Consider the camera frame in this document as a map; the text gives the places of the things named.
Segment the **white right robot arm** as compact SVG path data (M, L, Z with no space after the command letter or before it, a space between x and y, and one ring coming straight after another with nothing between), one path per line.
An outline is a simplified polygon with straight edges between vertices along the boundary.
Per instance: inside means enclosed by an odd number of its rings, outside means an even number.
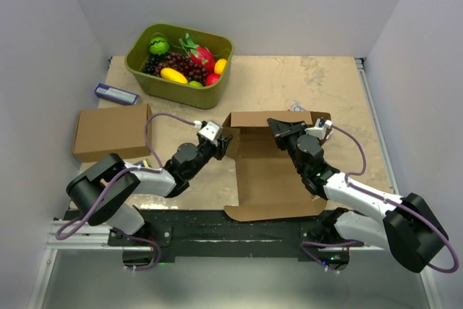
M319 118L305 122L267 120L277 147L289 154L305 188L313 195L348 206L322 228L324 241L350 247L366 243L389 251L407 270L420 273L447 247L454 265L459 261L449 237L425 200L414 193L403 197L355 181L324 159L322 142L335 129L332 121Z

